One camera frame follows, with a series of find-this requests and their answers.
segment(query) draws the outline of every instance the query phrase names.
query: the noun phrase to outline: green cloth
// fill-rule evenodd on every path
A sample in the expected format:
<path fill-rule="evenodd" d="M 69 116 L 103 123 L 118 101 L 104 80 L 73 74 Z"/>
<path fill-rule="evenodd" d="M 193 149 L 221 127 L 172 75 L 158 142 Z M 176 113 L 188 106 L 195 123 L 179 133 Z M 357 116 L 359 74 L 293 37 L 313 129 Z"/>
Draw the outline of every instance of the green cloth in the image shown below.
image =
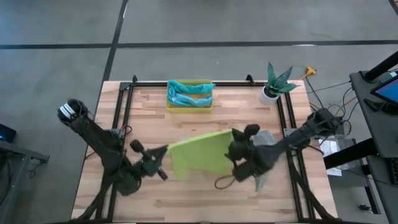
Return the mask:
<path fill-rule="evenodd" d="M 192 169 L 231 174 L 232 163 L 224 155 L 232 140 L 232 130 L 227 129 L 169 145 L 176 178 L 183 180 Z"/>

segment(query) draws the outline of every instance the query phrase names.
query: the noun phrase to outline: gray floor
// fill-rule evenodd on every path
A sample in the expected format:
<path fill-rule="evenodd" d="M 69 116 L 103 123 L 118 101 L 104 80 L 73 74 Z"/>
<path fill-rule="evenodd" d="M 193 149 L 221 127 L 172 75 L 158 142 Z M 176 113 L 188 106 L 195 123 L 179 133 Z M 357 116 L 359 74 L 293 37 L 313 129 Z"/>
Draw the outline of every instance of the gray floor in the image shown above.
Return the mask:
<path fill-rule="evenodd" d="M 110 43 L 121 2 L 0 1 L 0 44 Z M 396 39 L 397 20 L 387 0 L 130 0 L 119 42 Z M 110 80 L 130 80 L 133 74 L 140 80 L 241 80 L 247 74 L 265 79 L 270 61 L 278 72 L 295 66 L 291 79 L 313 66 L 318 73 L 310 81 L 319 89 L 348 81 L 351 72 L 370 69 L 396 48 L 119 49 Z M 68 98 L 78 98 L 95 110 L 108 54 L 109 49 L 0 50 L 0 123 L 18 131 L 18 145 L 51 155 L 33 179 L 26 178 L 16 223 L 68 220 L 85 143 L 58 121 L 56 109 Z M 318 94 L 325 106 L 341 104 L 348 88 L 345 84 Z M 308 97 L 319 104 L 313 94 Z M 370 136 L 359 107 L 351 122 L 351 137 L 361 141 Z M 333 189 L 333 195 L 340 218 L 387 223 L 385 215 L 357 209 L 368 203 L 363 189 Z"/>

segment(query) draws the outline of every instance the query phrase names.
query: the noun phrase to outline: yellow tray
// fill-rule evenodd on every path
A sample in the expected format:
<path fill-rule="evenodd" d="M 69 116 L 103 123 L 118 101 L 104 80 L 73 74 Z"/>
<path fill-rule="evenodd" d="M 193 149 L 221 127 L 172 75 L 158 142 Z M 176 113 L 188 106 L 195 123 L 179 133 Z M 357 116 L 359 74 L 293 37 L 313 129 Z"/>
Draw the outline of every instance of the yellow tray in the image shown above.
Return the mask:
<path fill-rule="evenodd" d="M 184 85 L 201 85 L 201 84 L 212 84 L 211 80 L 176 80 Z M 167 93 L 169 92 L 169 84 L 167 84 Z M 212 94 L 184 94 L 193 99 L 199 99 L 211 96 Z M 171 113 L 209 113 L 213 108 L 213 102 L 209 107 L 198 108 L 193 106 L 177 106 L 169 103 L 166 97 L 166 109 Z"/>

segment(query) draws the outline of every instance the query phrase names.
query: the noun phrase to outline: potted plant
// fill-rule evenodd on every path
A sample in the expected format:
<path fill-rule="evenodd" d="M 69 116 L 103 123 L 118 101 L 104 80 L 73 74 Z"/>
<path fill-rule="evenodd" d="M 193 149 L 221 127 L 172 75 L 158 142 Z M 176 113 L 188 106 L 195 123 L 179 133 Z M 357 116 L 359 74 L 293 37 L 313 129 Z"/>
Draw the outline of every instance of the potted plant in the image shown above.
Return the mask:
<path fill-rule="evenodd" d="M 287 80 L 292 73 L 293 67 L 290 67 L 284 73 L 276 78 L 274 67 L 268 63 L 268 82 L 265 83 L 260 95 L 260 101 L 265 105 L 275 103 L 282 93 L 287 93 L 298 87 L 294 83 L 287 83 Z"/>

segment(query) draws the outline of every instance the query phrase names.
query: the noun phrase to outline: wooden table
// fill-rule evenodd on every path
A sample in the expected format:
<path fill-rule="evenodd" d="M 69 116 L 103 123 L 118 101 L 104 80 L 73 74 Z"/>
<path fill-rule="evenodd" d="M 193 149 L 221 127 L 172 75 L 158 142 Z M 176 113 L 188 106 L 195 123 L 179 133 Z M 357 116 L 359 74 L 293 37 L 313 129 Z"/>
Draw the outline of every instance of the wooden table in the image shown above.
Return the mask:
<path fill-rule="evenodd" d="M 300 127 L 310 105 L 303 81 L 290 92 L 297 126 Z M 95 122 L 110 128 L 113 121 L 120 82 L 104 82 L 99 98 Z M 210 114 L 170 114 L 165 108 L 166 87 L 134 87 L 129 125 L 132 133 L 126 137 L 127 156 L 137 161 L 141 156 L 128 146 L 138 139 L 144 147 L 153 148 L 193 136 L 226 128 L 243 130 L 247 124 L 257 123 L 262 130 L 270 130 L 276 140 L 282 139 L 277 105 L 263 105 L 258 96 L 261 87 L 219 86 L 213 90 L 214 107 Z M 322 155 L 313 149 L 303 151 L 310 188 L 330 214 L 337 217 L 335 203 L 326 175 Z M 169 155 L 163 160 L 169 179 L 159 177 L 143 180 L 138 192 L 128 197 L 118 193 L 114 212 L 115 222 L 281 222 L 296 221 L 294 200 L 285 154 L 269 172 L 268 181 L 255 192 L 254 178 L 237 183 L 226 190 L 216 190 L 218 175 L 194 171 L 187 180 L 175 178 Z M 82 214 L 98 193 L 103 168 L 97 155 L 89 157 L 83 166 L 73 207 L 72 218 Z M 306 214 L 305 199 L 301 194 Z M 104 216 L 108 211 L 108 198 Z"/>

